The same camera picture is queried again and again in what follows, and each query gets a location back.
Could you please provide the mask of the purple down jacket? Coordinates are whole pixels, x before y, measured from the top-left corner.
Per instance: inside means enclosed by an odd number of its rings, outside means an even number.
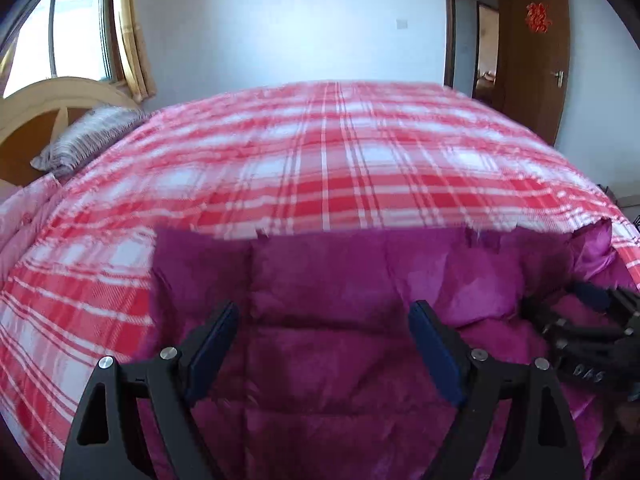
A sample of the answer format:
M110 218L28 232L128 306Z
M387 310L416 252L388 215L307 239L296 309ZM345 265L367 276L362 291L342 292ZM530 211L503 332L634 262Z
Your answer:
M454 408L408 330L428 302L473 347L529 363L544 341L516 315L572 281L634 286L612 226L571 233L400 229L217 240L160 228L152 327L139 359L226 301L238 336L193 416L229 479L416 479Z

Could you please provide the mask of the red white plaid bedspread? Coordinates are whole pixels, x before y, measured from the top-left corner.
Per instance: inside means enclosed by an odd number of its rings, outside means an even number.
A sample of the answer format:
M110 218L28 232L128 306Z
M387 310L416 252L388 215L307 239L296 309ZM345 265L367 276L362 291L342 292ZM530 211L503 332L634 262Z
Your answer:
M1 284L1 416L54 479L102 356L141 360L160 228L260 234L612 226L639 284L639 234L525 127L437 84L307 82L164 108L62 184Z

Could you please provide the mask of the brown wooden door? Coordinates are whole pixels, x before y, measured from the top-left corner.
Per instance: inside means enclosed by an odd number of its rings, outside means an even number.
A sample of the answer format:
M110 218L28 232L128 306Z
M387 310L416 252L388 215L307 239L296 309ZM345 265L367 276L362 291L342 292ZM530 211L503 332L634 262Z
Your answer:
M531 2L543 2L548 8L552 25L546 34L533 34L525 24ZM510 0L500 12L501 110L550 146L558 137L569 68L568 0ZM562 88L551 75L558 70L565 73Z

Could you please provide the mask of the pink quilted blanket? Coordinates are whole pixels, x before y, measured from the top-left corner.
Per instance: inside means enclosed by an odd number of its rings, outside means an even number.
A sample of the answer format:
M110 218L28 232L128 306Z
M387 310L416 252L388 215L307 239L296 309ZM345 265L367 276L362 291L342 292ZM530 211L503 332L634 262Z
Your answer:
M53 175L35 180L1 204L1 284L26 250L34 244L63 198L62 184Z

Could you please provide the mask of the red double happiness decoration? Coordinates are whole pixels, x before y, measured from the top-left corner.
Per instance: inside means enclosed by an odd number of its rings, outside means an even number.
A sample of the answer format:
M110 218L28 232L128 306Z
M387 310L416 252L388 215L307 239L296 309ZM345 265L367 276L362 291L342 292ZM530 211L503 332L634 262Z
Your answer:
M548 8L543 2L531 2L526 6L525 24L533 34L546 34L552 25Z

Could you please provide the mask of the striped pillow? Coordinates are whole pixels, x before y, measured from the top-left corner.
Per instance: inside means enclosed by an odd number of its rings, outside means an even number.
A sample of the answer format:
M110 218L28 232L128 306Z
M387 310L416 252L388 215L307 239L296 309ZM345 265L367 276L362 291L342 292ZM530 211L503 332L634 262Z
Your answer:
M137 108L100 106L66 128L30 161L35 170L66 178L76 174L146 121Z

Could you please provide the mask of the wooden arched headboard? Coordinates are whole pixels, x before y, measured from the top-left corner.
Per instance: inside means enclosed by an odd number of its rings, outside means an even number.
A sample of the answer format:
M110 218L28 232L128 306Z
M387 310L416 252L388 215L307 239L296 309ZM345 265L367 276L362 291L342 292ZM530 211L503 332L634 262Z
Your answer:
M38 81L1 101L1 181L25 186L41 172L30 161L88 110L101 105L136 108L111 84L78 77Z

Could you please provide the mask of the yellow curtain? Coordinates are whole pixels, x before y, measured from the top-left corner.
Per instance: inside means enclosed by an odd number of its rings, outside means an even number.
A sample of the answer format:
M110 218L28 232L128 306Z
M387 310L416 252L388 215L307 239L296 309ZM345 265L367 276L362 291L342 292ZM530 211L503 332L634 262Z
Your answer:
M113 0L113 8L122 73L132 98L142 103L156 96L156 85L134 0Z

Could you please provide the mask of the dark wooden door frame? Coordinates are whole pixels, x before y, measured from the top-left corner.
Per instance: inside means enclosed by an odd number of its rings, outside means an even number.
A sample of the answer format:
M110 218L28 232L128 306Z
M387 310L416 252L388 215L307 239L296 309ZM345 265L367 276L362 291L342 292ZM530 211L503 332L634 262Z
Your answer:
M446 0L446 86L500 110L500 12L510 0Z

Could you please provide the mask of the window with frame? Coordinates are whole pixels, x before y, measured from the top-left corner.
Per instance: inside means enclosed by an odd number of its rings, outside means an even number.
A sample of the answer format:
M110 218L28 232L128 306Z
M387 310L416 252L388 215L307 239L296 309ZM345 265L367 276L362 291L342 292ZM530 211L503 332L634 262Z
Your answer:
M113 0L40 0L1 59L1 96L35 82L79 77L124 80Z

